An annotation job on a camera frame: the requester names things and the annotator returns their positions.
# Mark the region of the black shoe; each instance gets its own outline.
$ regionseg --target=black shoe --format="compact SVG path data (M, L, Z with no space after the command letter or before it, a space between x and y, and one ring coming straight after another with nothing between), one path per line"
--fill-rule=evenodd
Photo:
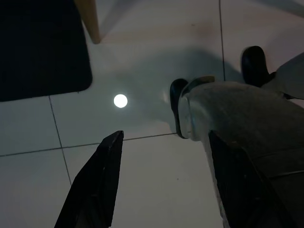
M180 78L180 79L176 79L174 82L172 82L172 84L170 86L170 103L171 103L171 109L173 111L174 118L175 118L176 133L182 139L185 139L185 138L181 135L181 126L180 126L178 105L179 105L179 99L180 99L181 92L182 92L183 88L186 87L187 84L188 84L188 82L185 79Z
M265 54L259 46L248 47L243 52L241 67L244 81L252 86L261 87L276 76L269 74Z

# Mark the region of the white floor tile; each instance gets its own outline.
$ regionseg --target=white floor tile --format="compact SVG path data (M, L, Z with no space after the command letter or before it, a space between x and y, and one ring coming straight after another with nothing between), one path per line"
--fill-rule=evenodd
M175 132L169 87L176 78L223 80L219 4L209 0L97 1L101 44L87 37L93 84L52 96L63 146ZM128 98L119 109L117 94Z
M64 149L71 179L96 148ZM124 141L112 227L222 227L201 143L176 135Z
M269 72L304 52L304 0L221 1L226 79L243 82L243 50L260 46Z
M300 100L300 99L291 99L291 102L295 103L296 105L304 108L304 100Z
M61 150L0 157L3 228L53 228L70 188Z
M48 97L0 103L0 155L60 147Z

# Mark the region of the wooden chair leg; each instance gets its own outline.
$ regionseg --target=wooden chair leg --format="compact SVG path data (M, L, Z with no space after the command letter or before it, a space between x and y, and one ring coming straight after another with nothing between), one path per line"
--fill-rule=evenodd
M78 8L81 19L85 24L92 42L94 44L99 44L101 38L98 28L95 0L74 0L74 2Z

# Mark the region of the gray pants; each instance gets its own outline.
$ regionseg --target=gray pants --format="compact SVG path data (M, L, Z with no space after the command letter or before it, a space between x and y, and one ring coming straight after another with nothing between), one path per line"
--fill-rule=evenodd
M180 97L182 135L201 141L216 187L208 133L237 141L271 181L299 227L304 227L304 109L276 93L235 82L198 85Z
M262 88L304 99L304 53L280 66L275 78Z

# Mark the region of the black mat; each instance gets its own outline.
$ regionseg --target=black mat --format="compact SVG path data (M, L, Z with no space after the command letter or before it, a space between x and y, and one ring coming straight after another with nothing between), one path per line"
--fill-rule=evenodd
M87 89L85 41L73 0L0 0L0 101Z

